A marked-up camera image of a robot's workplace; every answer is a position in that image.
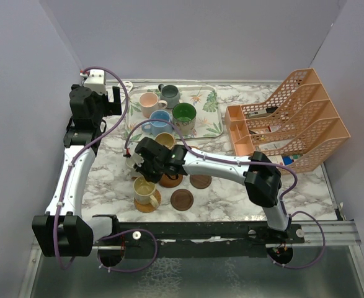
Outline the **tan brown mug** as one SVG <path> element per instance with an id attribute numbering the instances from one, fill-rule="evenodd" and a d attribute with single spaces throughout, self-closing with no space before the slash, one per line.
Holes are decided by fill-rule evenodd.
<path id="1" fill-rule="evenodd" d="M 167 132 L 158 134 L 154 140 L 170 150 L 173 149 L 174 145 L 176 144 L 174 136 Z"/>

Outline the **yellow mug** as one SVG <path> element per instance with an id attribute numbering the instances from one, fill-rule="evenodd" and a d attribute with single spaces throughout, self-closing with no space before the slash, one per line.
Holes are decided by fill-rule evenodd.
<path id="1" fill-rule="evenodd" d="M 136 201 L 143 205 L 151 205 L 155 209 L 158 208 L 159 203 L 155 197 L 156 185 L 152 182 L 148 182 L 145 178 L 136 178 L 133 183 L 133 189 L 135 192 L 134 198 Z"/>

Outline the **pink mug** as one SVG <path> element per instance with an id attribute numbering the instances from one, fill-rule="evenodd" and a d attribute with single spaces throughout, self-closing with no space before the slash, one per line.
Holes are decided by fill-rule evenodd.
<path id="1" fill-rule="evenodd" d="M 139 98 L 139 104 L 141 112 L 146 118 L 149 118 L 155 111 L 167 108 L 167 102 L 160 100 L 159 96 L 152 92 L 143 93 Z"/>

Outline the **dark walnut coaster front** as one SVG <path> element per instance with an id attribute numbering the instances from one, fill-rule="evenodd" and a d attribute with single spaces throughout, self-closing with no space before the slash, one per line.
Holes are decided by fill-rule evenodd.
<path id="1" fill-rule="evenodd" d="M 193 205 L 193 194 L 188 189 L 178 189 L 172 193 L 170 201 L 174 209 L 186 211 Z"/>

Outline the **dark walnut coaster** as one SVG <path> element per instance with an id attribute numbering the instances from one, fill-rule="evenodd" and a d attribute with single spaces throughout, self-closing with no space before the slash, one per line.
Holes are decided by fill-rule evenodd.
<path id="1" fill-rule="evenodd" d="M 170 201 L 174 209 L 186 211 L 193 205 L 193 194 L 188 189 L 178 189 L 172 193 Z"/>
<path id="2" fill-rule="evenodd" d="M 208 175 L 190 175 L 190 183 L 197 189 L 205 189 L 211 184 L 212 178 Z"/>

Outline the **white cream mug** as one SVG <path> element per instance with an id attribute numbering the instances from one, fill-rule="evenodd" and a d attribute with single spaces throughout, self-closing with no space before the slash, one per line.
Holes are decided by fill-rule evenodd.
<path id="1" fill-rule="evenodd" d="M 125 159 L 125 166 L 127 168 L 127 175 L 132 179 L 135 180 L 136 178 L 141 177 L 141 173 L 137 172 L 134 168 L 135 162 L 131 158 Z"/>

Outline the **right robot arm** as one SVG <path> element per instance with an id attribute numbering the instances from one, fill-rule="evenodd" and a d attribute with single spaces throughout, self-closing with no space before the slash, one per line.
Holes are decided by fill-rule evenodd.
<path id="1" fill-rule="evenodd" d="M 281 243 L 290 236 L 290 217 L 278 196 L 281 173 L 261 152 L 249 157 L 217 155 L 187 145 L 169 149 L 145 137 L 135 147 L 131 159 L 135 162 L 134 169 L 153 183 L 158 183 L 165 174 L 205 175 L 243 185 L 249 200 L 263 208 L 269 238 Z"/>

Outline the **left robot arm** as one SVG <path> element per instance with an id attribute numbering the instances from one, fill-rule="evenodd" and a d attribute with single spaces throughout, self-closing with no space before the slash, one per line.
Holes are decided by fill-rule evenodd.
<path id="1" fill-rule="evenodd" d="M 107 93 L 74 84 L 69 94 L 72 116 L 63 137 L 64 158 L 53 198 L 43 215 L 32 220 L 32 230 L 46 257 L 89 256 L 95 241 L 113 245 L 120 229 L 114 216 L 96 215 L 82 219 L 82 197 L 91 166 L 97 156 L 107 124 L 104 117 L 121 115 L 120 89 Z"/>

